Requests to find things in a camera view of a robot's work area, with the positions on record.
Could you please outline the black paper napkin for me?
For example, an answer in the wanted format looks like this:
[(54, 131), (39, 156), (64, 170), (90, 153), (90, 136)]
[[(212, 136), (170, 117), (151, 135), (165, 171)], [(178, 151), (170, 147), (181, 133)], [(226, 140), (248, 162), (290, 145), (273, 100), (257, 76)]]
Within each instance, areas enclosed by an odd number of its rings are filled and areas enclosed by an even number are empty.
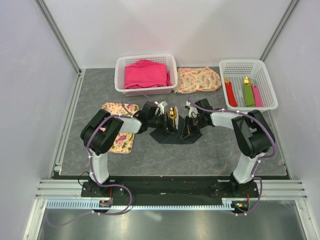
[(177, 133), (162, 133), (159, 129), (152, 131), (149, 135), (159, 144), (190, 145), (200, 139), (203, 134), (198, 127), (191, 124), (192, 119), (188, 116), (179, 116)]

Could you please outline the silver table knife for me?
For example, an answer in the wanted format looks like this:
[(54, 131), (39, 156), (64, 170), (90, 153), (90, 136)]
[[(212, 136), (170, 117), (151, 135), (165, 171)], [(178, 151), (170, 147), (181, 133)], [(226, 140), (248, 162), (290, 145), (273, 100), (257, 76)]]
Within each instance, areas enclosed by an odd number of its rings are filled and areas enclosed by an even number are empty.
[(175, 128), (178, 130), (179, 129), (179, 111), (177, 106), (174, 107), (174, 113), (175, 113), (175, 118), (174, 118)]

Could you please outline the gold spoon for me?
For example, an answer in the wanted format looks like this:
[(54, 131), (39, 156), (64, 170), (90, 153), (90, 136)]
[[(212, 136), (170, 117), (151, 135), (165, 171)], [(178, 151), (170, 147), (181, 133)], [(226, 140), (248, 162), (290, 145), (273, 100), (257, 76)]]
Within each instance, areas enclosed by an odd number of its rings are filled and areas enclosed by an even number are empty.
[(176, 113), (176, 109), (174, 107), (170, 107), (170, 109), (169, 109), (169, 117), (172, 120), (173, 127), (176, 128), (177, 113)]

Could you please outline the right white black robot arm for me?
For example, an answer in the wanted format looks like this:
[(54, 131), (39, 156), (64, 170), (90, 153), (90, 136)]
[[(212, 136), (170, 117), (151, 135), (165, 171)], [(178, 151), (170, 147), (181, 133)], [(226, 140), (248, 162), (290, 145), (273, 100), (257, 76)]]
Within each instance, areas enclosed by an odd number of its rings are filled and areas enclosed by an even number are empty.
[(206, 98), (197, 102), (189, 99), (185, 108), (189, 112), (184, 119), (182, 140), (200, 136), (201, 129), (208, 126), (233, 130), (241, 155), (230, 176), (229, 191), (235, 197), (242, 196), (254, 183), (261, 160), (273, 157), (277, 150), (275, 136), (262, 113), (256, 109), (247, 113), (213, 109)]

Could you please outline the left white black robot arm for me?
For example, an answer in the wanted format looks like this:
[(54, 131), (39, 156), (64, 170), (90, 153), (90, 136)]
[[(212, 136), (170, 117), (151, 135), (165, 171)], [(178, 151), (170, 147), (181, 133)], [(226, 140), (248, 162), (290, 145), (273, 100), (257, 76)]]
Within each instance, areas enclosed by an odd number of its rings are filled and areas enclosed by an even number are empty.
[(157, 130), (161, 135), (176, 134), (176, 124), (164, 111), (166, 102), (147, 101), (141, 110), (133, 115), (111, 114), (100, 109), (84, 127), (80, 138), (86, 147), (90, 178), (94, 181), (92, 191), (99, 197), (106, 196), (110, 191), (107, 179), (108, 151), (112, 148), (118, 133), (142, 134), (149, 128)]

